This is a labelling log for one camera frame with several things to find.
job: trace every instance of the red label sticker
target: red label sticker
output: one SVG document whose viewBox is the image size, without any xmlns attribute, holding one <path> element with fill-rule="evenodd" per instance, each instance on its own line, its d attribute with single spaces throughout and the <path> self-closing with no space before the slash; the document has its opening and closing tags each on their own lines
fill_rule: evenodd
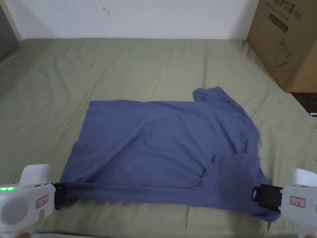
<svg viewBox="0 0 317 238">
<path fill-rule="evenodd" d="M 306 206 L 306 200 L 304 198 L 300 198 L 300 197 L 291 197 L 289 200 L 289 203 L 294 205 L 294 206 L 298 206 L 301 208 L 304 208 Z"/>
<path fill-rule="evenodd" d="M 39 217 L 39 220 L 44 219 L 44 215 L 45 215 L 45 210 L 40 211 L 40 217 Z"/>
<path fill-rule="evenodd" d="M 44 197 L 41 197 L 39 200 L 36 201 L 36 208 L 39 208 L 46 204 L 49 201 L 49 196 L 45 195 Z"/>
</svg>

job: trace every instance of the green bed sheet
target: green bed sheet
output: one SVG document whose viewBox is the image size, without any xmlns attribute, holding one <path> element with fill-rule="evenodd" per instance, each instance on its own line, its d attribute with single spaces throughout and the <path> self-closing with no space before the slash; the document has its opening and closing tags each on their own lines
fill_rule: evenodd
<svg viewBox="0 0 317 238">
<path fill-rule="evenodd" d="M 48 163 L 57 182 L 90 100 L 192 101 L 220 86 L 258 127 L 261 167 L 276 186 L 291 168 L 317 172 L 317 119 L 284 93 L 246 41 L 29 39 L 0 62 L 1 183 Z M 280 218 L 169 204 L 77 201 L 37 232 L 97 237 L 296 237 Z"/>
</svg>

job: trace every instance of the white plastic casing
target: white plastic casing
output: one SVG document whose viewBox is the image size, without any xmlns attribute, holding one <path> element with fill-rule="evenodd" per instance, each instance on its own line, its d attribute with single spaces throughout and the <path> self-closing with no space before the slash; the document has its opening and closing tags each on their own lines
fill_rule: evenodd
<svg viewBox="0 0 317 238">
<path fill-rule="evenodd" d="M 281 190 L 281 215 L 297 224 L 299 238 L 317 237 L 317 174 L 293 169 L 292 185 Z"/>
<path fill-rule="evenodd" d="M 33 232 L 35 223 L 51 215 L 56 188 L 47 181 L 49 165 L 28 165 L 20 182 L 1 185 L 14 187 L 0 190 L 0 236 L 16 237 L 22 232 Z"/>
</svg>

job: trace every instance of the cardboard box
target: cardboard box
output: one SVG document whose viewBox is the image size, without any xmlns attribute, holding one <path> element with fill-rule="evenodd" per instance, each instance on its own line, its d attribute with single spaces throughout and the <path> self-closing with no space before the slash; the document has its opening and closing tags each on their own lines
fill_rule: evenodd
<svg viewBox="0 0 317 238">
<path fill-rule="evenodd" d="M 317 93 L 317 0 L 260 0 L 248 42 L 285 92 Z"/>
</svg>

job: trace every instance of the blue t-shirt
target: blue t-shirt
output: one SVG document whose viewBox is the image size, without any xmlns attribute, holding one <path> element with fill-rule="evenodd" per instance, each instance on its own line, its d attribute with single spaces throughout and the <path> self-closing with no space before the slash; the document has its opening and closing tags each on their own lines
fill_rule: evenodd
<svg viewBox="0 0 317 238">
<path fill-rule="evenodd" d="M 61 177 L 68 201 L 186 204 L 240 211 L 265 221 L 252 188 L 259 132 L 220 87 L 195 102 L 91 101 Z"/>
</svg>

